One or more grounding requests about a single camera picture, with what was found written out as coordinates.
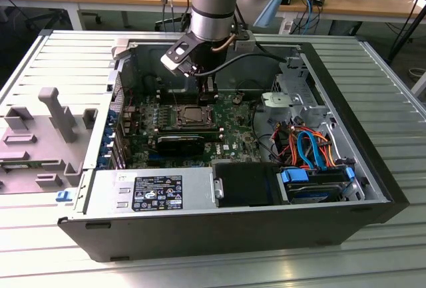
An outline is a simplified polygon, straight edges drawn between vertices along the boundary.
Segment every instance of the blue plastic clip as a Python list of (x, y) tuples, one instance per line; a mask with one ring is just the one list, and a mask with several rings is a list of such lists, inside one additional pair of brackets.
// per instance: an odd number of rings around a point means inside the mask
[(111, 127), (108, 127), (108, 126), (105, 126), (105, 128), (104, 128), (104, 135), (105, 136), (110, 136), (110, 135), (112, 135), (113, 134), (113, 130), (112, 130), (112, 128)]
[(57, 192), (56, 201), (61, 202), (72, 202), (74, 198), (75, 192), (73, 190), (61, 190)]
[(353, 172), (353, 169), (350, 168), (350, 167), (347, 167), (345, 169), (345, 171), (346, 171), (346, 174), (347, 174), (347, 177), (349, 178), (349, 180), (351, 182), (353, 182), (353, 180), (355, 179), (355, 173)]

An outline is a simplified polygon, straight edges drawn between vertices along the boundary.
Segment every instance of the office chair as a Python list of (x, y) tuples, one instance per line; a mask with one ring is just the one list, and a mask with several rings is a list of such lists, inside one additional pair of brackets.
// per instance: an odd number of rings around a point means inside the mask
[[(25, 26), (28, 30), (32, 31), (34, 29), (34, 22), (50, 19), (49, 22), (45, 25), (44, 29), (51, 29), (53, 25), (56, 22), (59, 22), (60, 24), (64, 25), (65, 23), (71, 24), (71, 20), (68, 17), (67, 11), (63, 9), (49, 9), (51, 13), (42, 14), (37, 17), (31, 17), (27, 20), (25, 20)], [(96, 24), (101, 24), (101, 17), (98, 15), (98, 13), (91, 13), (91, 12), (82, 12), (83, 16), (90, 16), (95, 17)]]

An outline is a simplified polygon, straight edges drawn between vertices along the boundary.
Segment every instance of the floor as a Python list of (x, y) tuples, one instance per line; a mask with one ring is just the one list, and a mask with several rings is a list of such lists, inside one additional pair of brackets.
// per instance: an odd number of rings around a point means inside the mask
[[(24, 14), (34, 17), (48, 13), (46, 9), (25, 8), (23, 13), (14, 10), (9, 15), (7, 23), (0, 24), (0, 85), (6, 82), (23, 55), (27, 52), (31, 43), (37, 37), (37, 31), (29, 31), (25, 26)], [(122, 25), (120, 12), (99, 11), (102, 24), (95, 23), (93, 17), (85, 17), (86, 28), (88, 30), (125, 30)], [(154, 23), (161, 19), (160, 13), (129, 12), (131, 30), (153, 31)], [(42, 29), (47, 21), (39, 21), (37, 25)], [(316, 30), (317, 35), (327, 34), (330, 21), (322, 21)], [(280, 20), (276, 19), (272, 27), (268, 29), (254, 29), (256, 33), (277, 33), (280, 27)], [(70, 25), (57, 23), (55, 29), (71, 29)], [(396, 34), (384, 23), (364, 23), (357, 33), (358, 37), (367, 40), (371, 46), (382, 56), (386, 57), (389, 47), (392, 45)], [(399, 75), (402, 81), (411, 88), (415, 83), (415, 78), (408, 75), (410, 68), (426, 69), (426, 25), (420, 25), (412, 39), (407, 43), (395, 58), (392, 69)]]

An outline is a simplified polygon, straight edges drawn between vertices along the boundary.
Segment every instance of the warning label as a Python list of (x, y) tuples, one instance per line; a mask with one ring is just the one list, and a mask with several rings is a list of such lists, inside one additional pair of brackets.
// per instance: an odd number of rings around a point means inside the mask
[(134, 179), (132, 209), (181, 210), (183, 208), (182, 176), (151, 176)]

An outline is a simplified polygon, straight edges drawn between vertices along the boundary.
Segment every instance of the blue latch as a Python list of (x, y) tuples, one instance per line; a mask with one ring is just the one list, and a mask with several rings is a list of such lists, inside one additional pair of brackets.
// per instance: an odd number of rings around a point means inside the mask
[(349, 180), (351, 182), (353, 182), (353, 180), (355, 179), (355, 173), (353, 172), (353, 169), (350, 168), (350, 167), (347, 167), (345, 169), (345, 171), (346, 171), (346, 174), (347, 174), (347, 177), (349, 178)]
[(308, 182), (308, 173), (301, 168), (289, 168), (281, 173), (283, 183)]
[(292, 182), (307, 182), (309, 181), (308, 173), (301, 168), (289, 169), (288, 174)]
[(57, 192), (56, 195), (56, 201), (61, 202), (72, 202), (75, 192), (72, 192), (70, 190), (61, 190), (60, 192)]
[(106, 126), (106, 127), (104, 128), (104, 135), (106, 135), (106, 136), (110, 136), (110, 135), (112, 135), (112, 134), (113, 134), (112, 128), (111, 128), (111, 127)]
[(107, 120), (108, 122), (110, 122), (110, 121), (115, 122), (117, 120), (117, 118), (118, 118), (118, 115), (115, 111), (113, 111), (113, 110), (108, 111), (108, 120)]

